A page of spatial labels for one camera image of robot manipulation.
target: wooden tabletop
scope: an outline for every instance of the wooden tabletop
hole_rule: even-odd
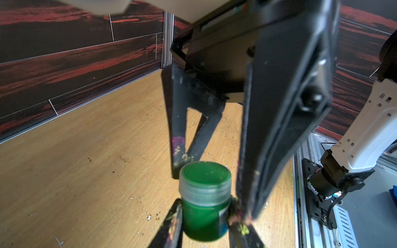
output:
[[[235,174],[242,107],[228,103],[201,160]],[[200,114],[188,112],[187,144]],[[292,162],[254,226],[294,247]],[[160,71],[0,145],[0,247],[146,247],[180,197]],[[228,236],[183,247],[228,247]]]

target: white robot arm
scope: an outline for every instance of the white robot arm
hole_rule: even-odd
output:
[[[397,83],[374,82],[363,109],[343,138],[332,146],[332,156],[349,173],[371,170],[397,139]]]

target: paint jar lid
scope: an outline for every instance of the paint jar lid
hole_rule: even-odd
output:
[[[179,192],[182,199],[191,204],[218,206],[230,199],[231,173],[214,162],[188,163],[179,172]]]

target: dark wood panel wall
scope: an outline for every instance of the dark wood panel wall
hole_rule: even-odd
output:
[[[53,0],[0,2],[0,140],[161,66],[163,11],[92,15]]]
[[[316,131],[339,140],[366,103],[384,42],[397,29],[396,0],[341,0],[337,70],[331,112]],[[174,35],[188,27],[179,18]],[[180,66],[183,62],[173,61]]]

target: magenta paint residue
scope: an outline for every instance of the magenta paint residue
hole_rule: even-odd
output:
[[[238,161],[237,161],[237,174],[239,175],[239,173],[240,173],[240,165],[241,165],[241,160],[239,159]]]
[[[175,152],[177,148],[185,147],[184,137],[172,137],[172,151]]]

